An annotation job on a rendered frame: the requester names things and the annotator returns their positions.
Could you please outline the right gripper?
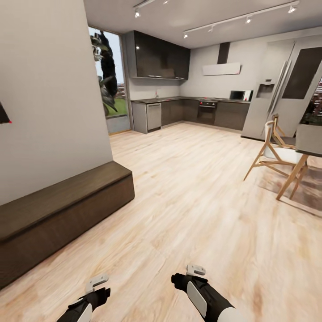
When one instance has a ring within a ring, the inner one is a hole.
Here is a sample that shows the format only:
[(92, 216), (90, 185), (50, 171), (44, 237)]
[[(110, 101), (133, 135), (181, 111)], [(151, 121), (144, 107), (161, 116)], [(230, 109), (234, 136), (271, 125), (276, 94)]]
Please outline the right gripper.
[[(195, 276), (195, 275), (193, 275)], [(171, 282), (174, 283), (174, 287), (177, 289), (181, 289), (183, 290), (186, 294), (187, 294), (187, 290), (185, 288), (186, 285), (186, 281), (193, 277), (193, 276), (189, 276), (189, 275), (183, 275), (180, 273), (176, 273), (175, 275), (171, 276)]]

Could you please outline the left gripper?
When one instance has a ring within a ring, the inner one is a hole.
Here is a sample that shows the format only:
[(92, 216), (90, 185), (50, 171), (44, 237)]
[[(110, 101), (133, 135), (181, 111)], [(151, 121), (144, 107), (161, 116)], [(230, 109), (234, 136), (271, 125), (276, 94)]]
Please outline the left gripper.
[(88, 295), (85, 295), (86, 297), (91, 297), (94, 301), (94, 310), (103, 304), (106, 303), (107, 298), (110, 297), (110, 288), (105, 289), (105, 287), (92, 292)]

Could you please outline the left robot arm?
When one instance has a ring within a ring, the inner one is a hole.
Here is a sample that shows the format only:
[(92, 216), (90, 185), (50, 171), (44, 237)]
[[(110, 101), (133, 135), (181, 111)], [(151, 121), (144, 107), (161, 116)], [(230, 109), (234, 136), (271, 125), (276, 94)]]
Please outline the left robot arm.
[(95, 291), (94, 287), (107, 282), (108, 279), (109, 276), (105, 274), (88, 280), (85, 283), (85, 296), (71, 303), (57, 322), (90, 322), (93, 310), (105, 304), (110, 297), (110, 288), (103, 287)]

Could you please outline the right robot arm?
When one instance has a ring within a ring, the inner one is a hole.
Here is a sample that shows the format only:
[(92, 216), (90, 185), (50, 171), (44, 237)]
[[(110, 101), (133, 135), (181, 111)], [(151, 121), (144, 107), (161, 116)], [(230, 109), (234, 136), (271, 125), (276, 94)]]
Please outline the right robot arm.
[(174, 287), (183, 290), (205, 322), (252, 322), (219, 292), (209, 285), (204, 267), (192, 263), (186, 266), (186, 275), (171, 276)]

